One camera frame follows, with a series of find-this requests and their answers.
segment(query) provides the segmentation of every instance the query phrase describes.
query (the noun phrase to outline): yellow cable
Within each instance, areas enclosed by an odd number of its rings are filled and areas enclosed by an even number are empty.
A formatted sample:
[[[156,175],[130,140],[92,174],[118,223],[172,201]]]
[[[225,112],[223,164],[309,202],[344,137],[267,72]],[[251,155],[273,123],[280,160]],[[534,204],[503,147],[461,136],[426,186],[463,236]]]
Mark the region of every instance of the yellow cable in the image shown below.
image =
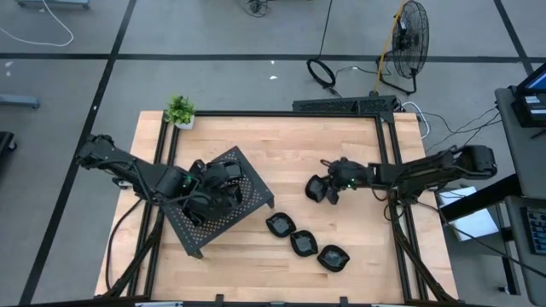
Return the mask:
[[[388,48],[389,42],[392,39],[392,34],[394,33],[394,27],[397,25],[398,17],[400,17],[400,14],[402,14],[402,9],[404,8],[405,3],[406,3],[406,0],[400,1],[400,7],[398,8],[398,12],[396,13],[396,16],[394,17],[394,21],[392,22],[391,32],[389,33],[388,38],[386,38],[385,45],[383,46],[383,52],[381,52],[381,59],[379,61],[379,66],[377,68],[377,79],[375,80],[375,87],[374,87],[375,92],[377,92],[377,90],[379,89],[381,72],[383,71],[383,58],[385,57],[386,49]]]

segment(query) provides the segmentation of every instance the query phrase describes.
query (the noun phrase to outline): white pot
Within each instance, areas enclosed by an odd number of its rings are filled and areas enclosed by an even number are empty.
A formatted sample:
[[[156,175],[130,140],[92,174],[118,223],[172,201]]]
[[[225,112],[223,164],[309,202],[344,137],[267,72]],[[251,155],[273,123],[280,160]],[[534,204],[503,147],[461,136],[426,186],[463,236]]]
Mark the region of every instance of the white pot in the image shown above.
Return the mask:
[[[194,123],[195,123],[195,115],[191,116],[191,120],[189,121],[189,124],[174,124],[178,129],[182,130],[192,130],[194,129]]]

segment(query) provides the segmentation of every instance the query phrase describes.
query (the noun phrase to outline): desk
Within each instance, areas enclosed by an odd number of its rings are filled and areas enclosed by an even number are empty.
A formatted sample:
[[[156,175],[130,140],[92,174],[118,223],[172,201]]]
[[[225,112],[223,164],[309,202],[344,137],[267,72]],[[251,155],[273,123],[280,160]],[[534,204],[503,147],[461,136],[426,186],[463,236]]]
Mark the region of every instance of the desk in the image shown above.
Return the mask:
[[[526,228],[521,220],[521,208],[546,208],[546,201],[528,200],[516,196],[509,196],[506,198],[505,202],[520,261],[531,265],[541,272],[546,271],[546,257],[531,253],[531,248],[529,247],[529,242],[527,240]],[[545,306],[546,293],[544,292],[544,278],[529,272],[526,269],[523,269],[522,271],[529,300],[535,305]]]
[[[159,111],[141,112],[132,154],[148,162],[154,160],[161,117]],[[396,114],[396,128],[403,160],[422,158],[424,150],[415,115]],[[171,132],[169,127],[166,140]],[[195,159],[208,161],[235,145],[272,190],[275,209],[262,206],[243,219],[203,247],[205,257],[201,260],[188,257],[171,225],[165,223],[153,299],[212,301],[222,293],[230,302],[335,303],[341,296],[353,303],[403,302],[392,228],[383,217],[385,203],[376,200],[369,189],[341,193],[337,206],[327,201],[317,204],[304,194],[311,175],[326,174],[319,159],[346,156],[362,164],[380,162],[374,120],[197,117],[193,130],[180,132],[174,164],[189,168]],[[387,149],[392,158],[389,142]],[[164,163],[168,151],[164,150]],[[120,192],[113,225],[135,201],[132,191]],[[421,201],[433,204],[435,200],[426,193]],[[327,244],[344,248],[351,256],[347,267],[329,273],[313,257],[298,257],[288,239],[276,238],[265,225],[265,219],[278,211],[290,215],[299,229],[310,230],[319,249]],[[414,206],[413,216],[423,262],[446,292],[456,297],[438,214]],[[124,221],[115,236],[112,281],[133,258],[141,219],[142,207]],[[145,261],[141,272],[147,269]],[[136,294],[142,293],[143,284],[144,276],[140,274]],[[96,293],[105,291],[103,263]],[[413,297],[417,298],[415,293],[412,287]]]
[[[443,212],[448,221],[465,217],[511,195],[546,200],[546,189],[543,187],[546,136],[532,140],[531,136],[541,129],[521,127],[512,109],[514,95],[511,89],[498,89],[495,97],[516,173],[446,207]]]
[[[544,189],[544,174],[546,174],[546,164],[543,162],[546,153],[546,136],[540,136],[537,139],[531,139],[531,136],[537,134],[540,128],[523,128],[515,117],[512,109],[514,95],[511,89],[498,89],[495,91],[497,99],[497,108],[501,114],[502,126],[506,133],[512,161],[514,162],[515,174],[505,177],[498,182],[493,183],[487,188],[482,188],[475,194],[458,200],[443,209],[443,213],[448,221],[464,217],[474,211],[493,206],[501,201],[505,201],[510,219],[511,229],[503,230],[503,239],[508,242],[514,240],[518,255],[524,262],[530,259],[536,262],[537,256],[532,255],[527,246],[526,235],[524,234],[523,222],[519,210],[515,207],[522,206],[520,196],[528,199],[546,200],[546,189]],[[508,291],[511,294],[520,294],[518,281],[514,273],[514,264],[507,259],[502,259],[504,271],[508,282]],[[534,304],[546,305],[546,296],[543,295],[542,288],[544,280],[542,277],[535,276],[534,273],[523,269],[523,276],[526,282],[526,289],[529,299]]]

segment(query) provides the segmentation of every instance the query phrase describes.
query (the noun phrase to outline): white cable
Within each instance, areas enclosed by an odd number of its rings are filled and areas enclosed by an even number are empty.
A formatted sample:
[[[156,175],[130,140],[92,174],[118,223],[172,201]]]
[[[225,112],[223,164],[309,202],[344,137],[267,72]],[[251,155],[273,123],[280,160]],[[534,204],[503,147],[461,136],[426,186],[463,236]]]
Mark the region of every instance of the white cable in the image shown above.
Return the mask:
[[[402,107],[407,105],[407,104],[410,104],[412,106],[414,106],[416,109],[417,109],[417,112],[419,112],[419,115],[421,115],[421,118],[423,119],[423,122],[425,122],[425,126],[427,127],[427,133],[425,133],[424,136],[421,136],[421,139],[424,139],[425,137],[428,136],[428,134],[430,133],[430,124],[427,122],[427,119],[425,119],[425,115],[423,114],[423,112],[421,112],[421,109],[419,108],[419,106],[417,106],[414,102],[412,101],[407,101],[407,102],[404,102],[402,104]]]
[[[55,20],[57,20],[57,22],[59,22],[59,24],[65,28],[65,30],[67,30],[68,34],[70,34],[70,40],[66,43],[40,43],[40,42],[32,42],[32,41],[27,41],[25,39],[22,39],[22,38],[17,38],[13,35],[11,35],[9,32],[7,32],[6,30],[2,29],[2,27],[0,27],[0,31],[4,32],[7,36],[11,37],[12,39],[16,40],[16,41],[20,41],[22,43],[30,43],[30,44],[36,44],[36,45],[42,45],[42,46],[54,46],[54,47],[66,47],[68,46],[73,40],[74,40],[74,35],[72,34],[72,31],[70,31],[70,29],[68,29],[67,26],[65,26],[65,24],[63,24],[58,18],[57,16],[55,16],[55,14],[53,14],[53,12],[51,12],[51,9],[49,9],[49,6],[48,4],[45,2],[45,0],[42,0],[42,2],[44,3],[44,6],[45,8],[48,10],[48,12],[51,14],[51,17],[55,18]]]

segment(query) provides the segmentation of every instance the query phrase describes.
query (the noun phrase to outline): gray floor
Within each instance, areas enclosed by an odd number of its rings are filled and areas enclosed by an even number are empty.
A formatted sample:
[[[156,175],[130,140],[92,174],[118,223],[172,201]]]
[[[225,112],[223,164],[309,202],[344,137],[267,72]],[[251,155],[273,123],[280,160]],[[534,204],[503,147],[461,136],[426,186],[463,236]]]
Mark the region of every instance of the gray floor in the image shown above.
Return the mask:
[[[73,30],[66,48],[31,46],[0,33],[0,53],[110,52],[128,0],[93,0],[92,9],[58,7],[55,13]],[[502,0],[529,56],[546,56],[540,0]],[[423,0],[431,25],[430,55],[517,56],[492,0]],[[320,48],[328,0],[279,0],[261,19],[247,16],[234,1],[137,0],[121,53],[132,54],[315,54]],[[398,1],[336,1],[324,44],[328,55],[381,52]],[[66,33],[37,9],[0,2],[0,26],[26,39],[60,43]],[[0,107],[0,130],[17,135],[19,149],[0,177],[0,305],[17,304],[55,206],[73,151],[106,61],[0,60],[0,93],[35,95],[38,110]],[[373,62],[332,61],[333,69]],[[458,127],[493,107],[496,88],[517,84],[520,63],[427,63],[419,91],[405,97],[425,112]],[[398,84],[407,80],[391,77]],[[341,72],[343,96],[366,96],[375,76]],[[108,133],[121,148],[131,145],[140,111],[163,109],[170,95],[189,96],[199,109],[290,110],[293,100],[328,98],[313,82],[304,61],[116,61],[93,128]],[[427,117],[433,130],[425,148],[448,131]],[[431,150],[462,144],[454,136]],[[484,128],[472,141],[495,150],[496,178],[470,182],[478,188],[514,172],[500,125]],[[79,171],[33,303],[90,298],[94,292],[118,191],[107,175]],[[497,292],[505,281],[501,260],[456,242],[446,232],[459,295],[474,304],[528,305],[526,296]]]

